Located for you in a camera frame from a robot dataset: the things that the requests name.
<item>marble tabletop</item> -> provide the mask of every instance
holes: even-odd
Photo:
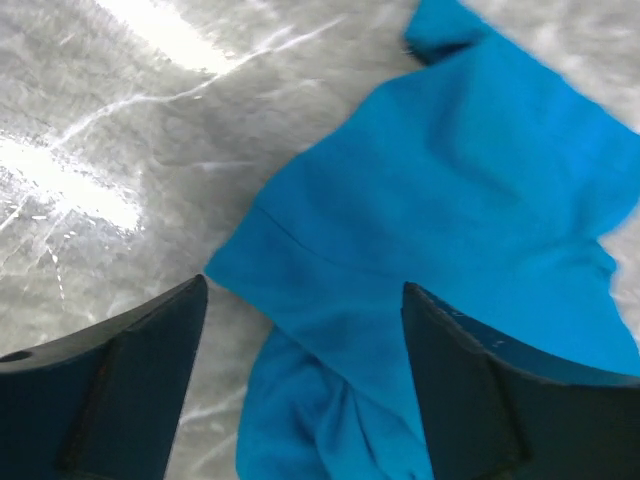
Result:
[[[640,128],[638,0],[469,4]],[[256,192],[371,89],[419,68],[416,0],[0,2],[0,355],[201,271]],[[640,221],[605,240],[640,333]],[[211,285],[167,473],[233,480],[247,376],[269,329]]]

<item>gray marble surface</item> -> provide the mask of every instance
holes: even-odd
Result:
[[[640,3],[473,0],[640,128]],[[0,2],[0,355],[136,306],[201,270],[265,180],[378,83],[417,68],[416,0]],[[606,239],[640,331],[640,221]],[[235,479],[269,323],[211,285],[169,480]]]

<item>blue fabric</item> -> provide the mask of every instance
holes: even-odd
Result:
[[[425,1],[406,36],[432,65],[285,166],[206,268],[275,323],[242,480],[433,478],[405,281],[549,353],[640,374],[598,243],[636,203],[638,137],[454,0]]]

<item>fabric fold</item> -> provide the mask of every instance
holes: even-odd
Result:
[[[598,243],[637,201],[638,137],[454,0],[424,1],[407,39],[433,64],[278,172],[206,267],[275,325],[243,410],[242,480],[433,478],[406,281],[536,348],[640,375]]]

